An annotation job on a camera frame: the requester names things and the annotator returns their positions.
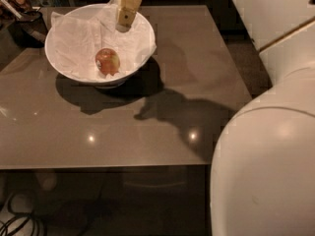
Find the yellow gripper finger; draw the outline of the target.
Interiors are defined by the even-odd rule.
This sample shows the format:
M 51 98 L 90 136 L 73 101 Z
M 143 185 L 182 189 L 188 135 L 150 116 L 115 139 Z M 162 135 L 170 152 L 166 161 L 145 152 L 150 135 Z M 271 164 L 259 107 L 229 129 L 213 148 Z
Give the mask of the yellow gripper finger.
M 120 32 L 128 31 L 141 6 L 143 0 L 117 0 L 116 29 Z

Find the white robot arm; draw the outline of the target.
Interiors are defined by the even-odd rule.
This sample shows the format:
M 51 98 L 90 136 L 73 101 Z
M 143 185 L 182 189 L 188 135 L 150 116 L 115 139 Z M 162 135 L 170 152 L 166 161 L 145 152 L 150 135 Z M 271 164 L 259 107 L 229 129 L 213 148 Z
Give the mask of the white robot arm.
M 209 236 L 315 236 L 314 0 L 232 0 L 272 86 L 224 127 Z

